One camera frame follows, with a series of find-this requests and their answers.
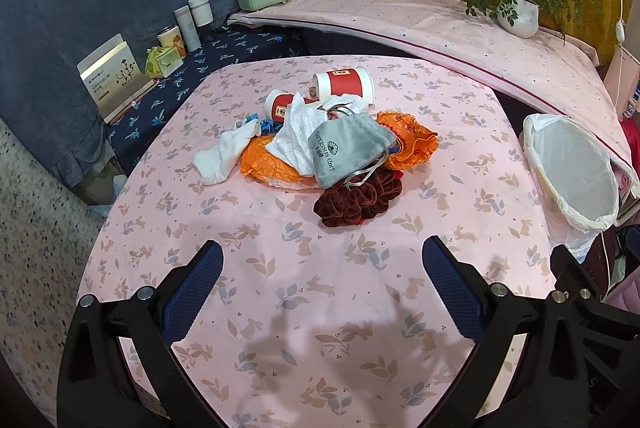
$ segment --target book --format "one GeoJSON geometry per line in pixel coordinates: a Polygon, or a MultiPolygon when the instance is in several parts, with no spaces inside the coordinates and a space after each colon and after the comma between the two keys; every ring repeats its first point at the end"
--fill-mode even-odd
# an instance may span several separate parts
{"type": "Polygon", "coordinates": [[[127,42],[117,34],[78,63],[85,88],[108,124],[117,121],[130,104],[154,86],[142,74],[127,42]]]}

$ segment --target dark red scrunchie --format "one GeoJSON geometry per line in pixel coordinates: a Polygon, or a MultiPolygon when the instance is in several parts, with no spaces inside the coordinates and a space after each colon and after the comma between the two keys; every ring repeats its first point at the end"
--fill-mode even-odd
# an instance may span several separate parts
{"type": "Polygon", "coordinates": [[[388,210],[389,201],[402,192],[400,177],[402,172],[379,167],[361,186],[347,188],[340,181],[324,191],[314,204],[314,213],[327,227],[360,225],[388,210]]]}

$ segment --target white cord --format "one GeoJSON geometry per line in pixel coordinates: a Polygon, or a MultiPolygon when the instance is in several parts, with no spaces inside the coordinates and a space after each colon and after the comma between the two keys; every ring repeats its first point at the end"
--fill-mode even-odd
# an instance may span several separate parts
{"type": "Polygon", "coordinates": [[[618,40],[618,45],[620,46],[620,71],[618,72],[618,85],[616,87],[616,101],[613,105],[614,108],[616,109],[616,112],[618,111],[618,99],[620,97],[620,83],[622,82],[622,61],[624,59],[623,51],[622,51],[622,43],[624,42],[625,37],[624,37],[624,27],[623,27],[624,21],[622,19],[622,16],[623,16],[622,3],[623,3],[623,0],[620,0],[620,19],[616,24],[616,26],[619,27],[620,31],[622,32],[622,40],[620,38],[619,32],[618,31],[616,32],[616,39],[618,40]]]}
{"type": "Polygon", "coordinates": [[[611,288],[611,270],[609,269],[609,256],[607,255],[607,246],[604,245],[604,231],[602,231],[600,233],[600,238],[602,239],[602,249],[604,251],[604,260],[605,260],[605,264],[607,265],[607,292],[605,293],[605,295],[602,297],[604,299],[604,297],[609,294],[609,290],[611,288]]]}

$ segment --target navy blue tablecloth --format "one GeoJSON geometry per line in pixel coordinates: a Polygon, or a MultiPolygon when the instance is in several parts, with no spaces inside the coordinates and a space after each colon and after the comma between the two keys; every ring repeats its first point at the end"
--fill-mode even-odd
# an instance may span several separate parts
{"type": "Polygon", "coordinates": [[[164,125],[211,72],[238,62],[306,55],[308,50],[293,29],[231,27],[221,32],[215,41],[190,53],[178,70],[133,103],[122,119],[105,127],[122,169],[131,174],[164,125]]]}

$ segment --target red and white paper cup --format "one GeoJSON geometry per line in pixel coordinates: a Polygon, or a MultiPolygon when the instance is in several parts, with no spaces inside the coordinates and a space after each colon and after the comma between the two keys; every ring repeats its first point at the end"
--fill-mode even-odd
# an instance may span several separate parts
{"type": "Polygon", "coordinates": [[[345,93],[359,95],[369,104],[376,98],[373,79],[362,66],[314,74],[314,88],[320,101],[345,93]]]}
{"type": "MultiPolygon", "coordinates": [[[[272,90],[267,96],[267,100],[264,102],[264,113],[268,119],[273,122],[284,122],[284,114],[287,111],[287,106],[293,101],[293,94],[283,92],[282,90],[272,90]]],[[[305,97],[305,104],[316,102],[313,99],[305,97]]]]}

